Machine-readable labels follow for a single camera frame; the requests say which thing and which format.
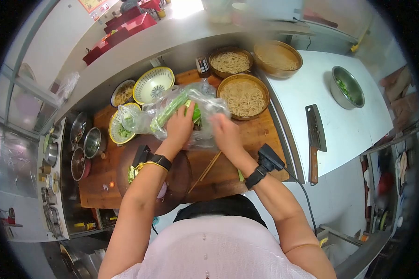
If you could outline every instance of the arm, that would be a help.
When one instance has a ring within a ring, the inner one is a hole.
[[[164,155],[171,162],[174,160],[191,136],[193,102],[189,110],[191,113],[185,116],[185,106],[182,106],[171,117],[168,121],[168,138],[162,142],[155,154]],[[167,174],[167,171],[159,166],[145,164],[135,177],[121,201],[118,220],[101,263],[98,278],[111,278],[143,261],[151,235],[155,200]]]
[[[215,115],[212,123],[219,149],[246,177],[250,176],[258,163],[243,148],[239,127],[222,114]],[[306,215],[289,189],[267,174],[253,190],[275,221],[281,249],[290,262],[318,279],[336,278]]]

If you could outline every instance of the wrist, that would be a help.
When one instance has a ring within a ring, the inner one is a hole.
[[[160,147],[156,150],[155,154],[163,155],[170,162],[174,160],[176,155],[180,152],[181,148],[165,139]]]
[[[237,156],[233,164],[245,175],[250,176],[259,164],[245,150]]]

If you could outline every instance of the chopsticks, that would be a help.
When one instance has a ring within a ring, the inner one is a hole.
[[[206,167],[206,169],[202,172],[202,174],[200,175],[199,179],[197,179],[197,181],[194,183],[194,185],[191,187],[191,189],[188,191],[188,194],[194,189],[194,187],[197,185],[197,183],[199,183],[200,181],[203,181],[203,179],[205,178],[205,176],[207,175],[207,173],[210,171],[210,169],[213,167],[214,163],[217,161],[217,158],[219,158],[220,153],[222,153],[222,151],[219,151],[214,158],[211,160],[211,162],[208,164],[208,166]]]

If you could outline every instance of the pink blouse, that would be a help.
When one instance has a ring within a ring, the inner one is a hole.
[[[314,279],[292,264],[273,235],[239,216],[203,216],[173,223],[137,263],[113,279]]]

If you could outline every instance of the electrical cord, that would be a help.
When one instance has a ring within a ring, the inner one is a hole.
[[[293,178],[296,182],[298,182],[298,184],[301,186],[302,191],[304,192],[304,195],[306,195],[307,205],[309,206],[309,212],[311,214],[312,224],[314,225],[315,236],[317,236],[318,235],[317,225],[315,224],[314,215],[312,213],[311,202],[309,201],[309,196],[307,195],[306,189],[304,189],[304,186],[302,185],[302,183],[294,175],[292,175],[286,167],[283,166],[283,169],[287,171],[287,173],[291,176],[291,178]]]
[[[152,229],[154,230],[154,232],[155,232],[156,234],[158,234],[157,230],[156,230],[156,229],[155,229],[155,227],[154,227],[154,224],[152,224]]]
[[[297,19],[296,17],[293,17],[293,20],[297,20],[297,21],[300,21],[300,22],[302,22],[302,23],[305,23],[304,21],[299,20],[299,19]],[[312,43],[311,37],[310,37],[310,36],[308,36],[308,37],[309,37],[309,44],[307,45],[306,50],[308,50],[308,49],[309,49],[309,46],[310,46],[310,45],[311,45],[311,43]]]

